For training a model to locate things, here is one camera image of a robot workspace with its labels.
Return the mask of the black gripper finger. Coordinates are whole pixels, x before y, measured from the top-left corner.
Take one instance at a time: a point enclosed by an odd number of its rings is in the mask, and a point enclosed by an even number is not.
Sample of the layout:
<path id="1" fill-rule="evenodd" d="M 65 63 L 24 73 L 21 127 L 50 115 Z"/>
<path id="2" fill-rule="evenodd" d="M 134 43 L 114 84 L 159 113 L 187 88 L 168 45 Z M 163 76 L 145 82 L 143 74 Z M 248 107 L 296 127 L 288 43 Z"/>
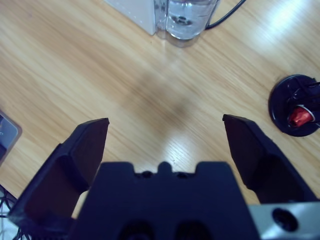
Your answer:
<path id="1" fill-rule="evenodd" d="M 108 118 L 79 124 L 57 145 L 8 214 L 26 235 L 65 240 L 74 224 L 73 211 L 89 190 L 103 159 Z"/>
<path id="2" fill-rule="evenodd" d="M 280 148 L 252 120 L 222 117 L 231 157 L 262 204 L 315 202 L 316 195 Z"/>

